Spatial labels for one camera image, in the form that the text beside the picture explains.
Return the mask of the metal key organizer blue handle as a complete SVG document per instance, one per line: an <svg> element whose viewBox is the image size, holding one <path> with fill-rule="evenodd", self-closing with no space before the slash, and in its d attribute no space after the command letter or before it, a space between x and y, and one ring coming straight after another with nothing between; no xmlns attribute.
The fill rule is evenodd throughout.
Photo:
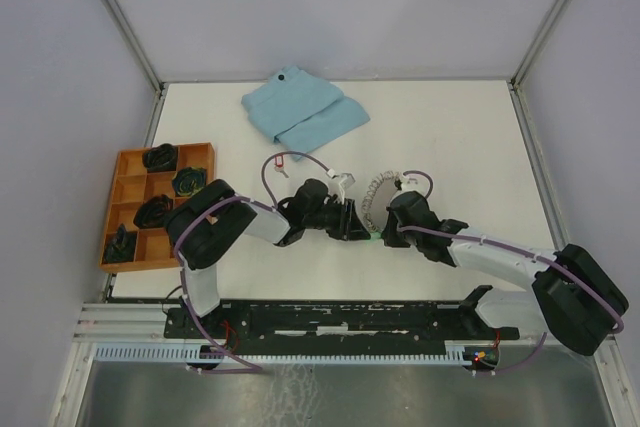
<svg viewBox="0 0 640 427"><path fill-rule="evenodd" d="M386 207L398 191L396 182L399 179L397 171L387 170L377 174L366 188L361 202L361 217L371 234L380 234L384 229L387 222Z"/></svg>

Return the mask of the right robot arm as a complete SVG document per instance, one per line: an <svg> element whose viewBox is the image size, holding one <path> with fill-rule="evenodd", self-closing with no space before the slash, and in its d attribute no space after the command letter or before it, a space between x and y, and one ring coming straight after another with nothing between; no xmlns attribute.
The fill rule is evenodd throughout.
<svg viewBox="0 0 640 427"><path fill-rule="evenodd" d="M477 271L512 285L482 288L458 315L467 336L493 328L547 334L583 356L591 356L624 328L629 302L583 247L561 250L509 244L454 219L439 219L416 191L397 194L387 206L386 245L415 247L427 259Z"/></svg>

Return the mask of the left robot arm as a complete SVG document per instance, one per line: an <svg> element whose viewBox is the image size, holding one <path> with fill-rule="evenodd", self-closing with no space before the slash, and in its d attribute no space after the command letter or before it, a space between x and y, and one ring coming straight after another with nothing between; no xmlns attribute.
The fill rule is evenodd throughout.
<svg viewBox="0 0 640 427"><path fill-rule="evenodd" d="M350 174L335 175L328 184L308 179L293 196L268 206L238 195L219 179L166 214L163 226L182 266L187 326L201 337L219 330L216 264L243 235L277 247L297 242L309 229L338 241L369 240L371 234L357 215L355 201L345 196L353 183Z"/></svg>

